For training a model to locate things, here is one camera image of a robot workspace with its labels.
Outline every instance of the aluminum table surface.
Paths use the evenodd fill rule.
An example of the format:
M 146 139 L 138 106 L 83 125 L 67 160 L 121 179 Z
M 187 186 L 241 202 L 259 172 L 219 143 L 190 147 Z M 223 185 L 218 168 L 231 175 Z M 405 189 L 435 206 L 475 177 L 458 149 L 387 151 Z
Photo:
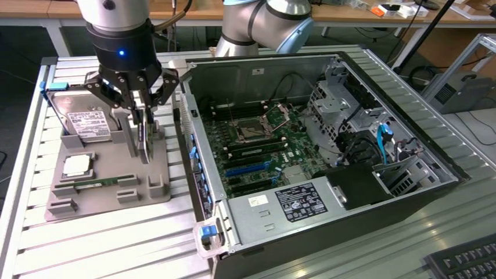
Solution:
M 496 231 L 494 163 L 482 160 L 470 139 L 454 133 L 450 123 L 426 109 L 413 96 L 417 93 L 369 50 L 357 45 L 302 50 L 323 51 L 347 51 L 474 179 L 405 222 L 250 278 L 430 278 L 425 256 Z M 165 53 L 159 59 L 167 63 L 210 55 L 207 51 Z M 95 57 L 63 58 L 57 66 L 42 67 L 39 81 L 81 84 L 86 73 L 97 69 Z M 195 217 L 171 103 L 157 115 L 167 126 L 173 200 L 47 223 L 46 201 L 62 128 L 41 91 L 35 91 L 0 219 L 2 278 L 210 278 L 209 263 L 197 255 L 193 240 Z

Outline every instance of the warning label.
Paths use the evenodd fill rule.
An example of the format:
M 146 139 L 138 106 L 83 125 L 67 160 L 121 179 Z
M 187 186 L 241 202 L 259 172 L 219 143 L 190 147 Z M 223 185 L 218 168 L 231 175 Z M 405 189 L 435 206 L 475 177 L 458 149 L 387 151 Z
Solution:
M 71 112 L 69 116 L 77 133 L 82 138 L 111 135 L 103 112 Z
M 277 191 L 277 196 L 290 222 L 297 222 L 327 212 L 313 183 Z

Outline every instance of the wooden table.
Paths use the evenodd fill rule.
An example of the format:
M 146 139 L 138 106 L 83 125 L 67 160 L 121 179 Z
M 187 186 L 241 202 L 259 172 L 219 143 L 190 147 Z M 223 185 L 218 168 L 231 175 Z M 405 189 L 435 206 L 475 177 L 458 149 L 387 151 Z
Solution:
M 397 61 L 398 65 L 409 51 L 418 42 L 426 28 L 438 12 L 431 11 L 427 17 L 419 17 L 413 27 L 418 28 L 411 36 L 409 44 Z M 151 18 L 154 23 L 161 23 L 171 18 L 171 7 L 165 3 L 151 4 Z M 330 27 L 407 27 L 411 19 L 401 16 L 379 17 L 367 10 L 353 9 L 349 6 L 314 6 L 314 19 L 317 26 L 326 27 L 323 35 L 327 35 Z M 222 26 L 223 3 L 222 0 L 195 0 L 195 7 L 185 19 L 178 22 L 179 26 Z M 85 26 L 78 4 L 75 2 L 59 2 L 51 0 L 0 0 L 0 25 L 45 26 L 49 30 L 59 56 L 71 56 L 66 43 L 63 26 Z M 438 28 L 495 28 L 496 21 L 471 21 L 454 11 L 449 11 Z

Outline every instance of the motherboard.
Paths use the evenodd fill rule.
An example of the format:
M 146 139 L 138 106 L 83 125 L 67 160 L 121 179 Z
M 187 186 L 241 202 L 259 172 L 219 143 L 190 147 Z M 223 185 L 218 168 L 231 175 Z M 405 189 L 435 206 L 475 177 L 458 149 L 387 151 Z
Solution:
M 215 111 L 205 128 L 226 192 L 231 198 L 307 181 L 329 169 L 319 146 L 289 103 L 250 113 Z

